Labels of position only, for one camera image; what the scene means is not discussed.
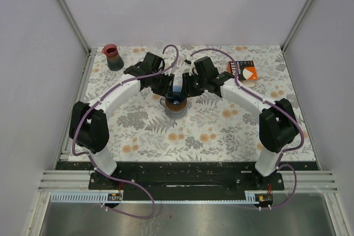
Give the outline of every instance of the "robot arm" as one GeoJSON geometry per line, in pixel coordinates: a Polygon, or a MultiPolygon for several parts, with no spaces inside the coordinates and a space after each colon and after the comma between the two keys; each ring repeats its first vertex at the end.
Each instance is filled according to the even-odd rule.
{"type": "Polygon", "coordinates": [[[111,175],[117,168],[117,163],[113,160],[110,151],[107,148],[109,140],[109,130],[107,120],[113,112],[129,98],[136,95],[146,87],[150,87],[156,94],[166,96],[172,91],[174,75],[157,75],[147,77],[141,80],[131,80],[132,78],[145,76],[158,72],[163,59],[159,56],[147,53],[142,62],[130,66],[124,71],[122,78],[108,89],[103,95],[91,100],[89,103],[81,101],[74,104],[71,115],[69,137],[74,138],[76,129],[79,126],[84,114],[96,102],[97,107],[90,113],[84,121],[78,134],[76,144],[89,152],[92,159],[99,169],[104,173],[111,175]],[[114,88],[120,86],[114,93],[110,93],[114,88]]]}
{"type": "Polygon", "coordinates": [[[194,66],[197,74],[183,74],[182,93],[193,97],[208,90],[237,103],[256,117],[259,121],[259,139],[265,147],[256,162],[256,170],[264,177],[269,176],[275,170],[281,150],[290,144],[299,132],[284,114],[264,102],[273,103],[296,120],[291,103],[287,99],[274,102],[249,88],[241,89],[235,85],[233,75],[228,72],[220,74],[207,56],[196,60],[194,66]]]}

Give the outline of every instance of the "gray wall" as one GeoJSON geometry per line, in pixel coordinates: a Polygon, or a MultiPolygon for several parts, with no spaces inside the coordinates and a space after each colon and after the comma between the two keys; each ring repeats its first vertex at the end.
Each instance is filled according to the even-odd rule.
{"type": "Polygon", "coordinates": [[[305,0],[66,0],[91,46],[281,44],[305,0]]]}
{"type": "Polygon", "coordinates": [[[354,224],[354,0],[316,0],[286,52],[324,169],[354,224]]]}
{"type": "Polygon", "coordinates": [[[55,0],[0,3],[0,234],[20,235],[85,54],[55,0]]]}

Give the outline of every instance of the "floral tablecloth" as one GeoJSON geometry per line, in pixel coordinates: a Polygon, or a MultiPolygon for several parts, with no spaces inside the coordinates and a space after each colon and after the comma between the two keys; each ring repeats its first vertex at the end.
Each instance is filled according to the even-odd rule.
{"type": "MultiPolygon", "coordinates": [[[[202,48],[218,48],[230,53],[235,60],[253,60],[259,80],[253,87],[273,99],[290,100],[296,118],[305,134],[302,149],[287,153],[283,160],[312,161],[314,152],[306,131],[303,116],[279,45],[213,45],[178,46],[180,59],[173,68],[176,79],[189,70],[184,62],[188,55],[202,48]]],[[[97,53],[87,85],[85,101],[96,98],[122,76],[124,69],[141,61],[146,46],[122,46],[119,54],[124,68],[113,72],[107,67],[104,54],[97,53]]],[[[219,72],[226,70],[229,61],[224,55],[205,51],[194,56],[212,58],[219,72]]],[[[175,50],[169,48],[164,58],[170,62],[175,50]]],[[[258,123],[250,113],[235,103],[205,92],[200,97],[188,98],[187,115],[180,119],[168,118],[159,103],[160,96],[144,89],[115,111],[108,120],[110,140],[108,147],[117,161],[255,161],[263,146],[258,137],[258,123]]],[[[297,136],[290,146],[300,143],[297,136]]],[[[70,161],[87,161],[87,156],[70,161]]]]}

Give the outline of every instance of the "small box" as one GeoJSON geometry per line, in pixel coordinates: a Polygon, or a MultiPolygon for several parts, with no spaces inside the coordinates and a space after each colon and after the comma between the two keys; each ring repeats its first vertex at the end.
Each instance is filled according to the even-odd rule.
{"type": "Polygon", "coordinates": [[[243,80],[257,80],[257,72],[253,61],[230,61],[227,63],[227,72],[233,74],[234,76],[238,73],[238,79],[243,80]]]}

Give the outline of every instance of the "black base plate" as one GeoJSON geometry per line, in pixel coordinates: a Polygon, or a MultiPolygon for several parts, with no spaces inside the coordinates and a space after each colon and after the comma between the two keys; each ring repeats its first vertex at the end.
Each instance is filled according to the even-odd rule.
{"type": "MultiPolygon", "coordinates": [[[[215,164],[219,164],[219,162],[196,162],[196,161],[191,161],[191,162],[131,162],[131,161],[121,161],[118,162],[120,168],[124,169],[135,169],[139,167],[140,165],[144,166],[145,169],[151,168],[156,168],[160,166],[164,166],[166,164],[172,164],[175,165],[175,167],[185,167],[185,164],[195,164],[195,165],[206,165],[207,167],[212,167],[215,164]]],[[[229,167],[232,166],[232,169],[234,170],[239,170],[239,171],[247,171],[250,169],[254,169],[255,162],[244,162],[244,161],[239,161],[239,162],[223,162],[223,165],[227,165],[229,167]]],[[[295,171],[318,171],[319,167],[316,163],[316,161],[282,161],[279,165],[282,164],[289,164],[291,165],[295,171]]],[[[56,170],[61,170],[61,171],[90,171],[93,170],[93,166],[90,162],[73,162],[73,161],[58,161],[55,167],[56,170]]],[[[283,168],[282,171],[291,171],[290,169],[283,168]]]]}
{"type": "MultiPolygon", "coordinates": [[[[267,191],[270,183],[273,190],[284,189],[281,174],[259,179],[257,173],[241,172],[244,170],[255,171],[252,165],[240,169],[236,162],[124,162],[112,176],[133,179],[157,201],[244,200],[244,191],[267,191]]],[[[90,190],[118,190],[119,182],[92,172],[88,186],[90,190]]],[[[123,190],[124,200],[148,200],[133,185],[124,184],[123,190]]]]}

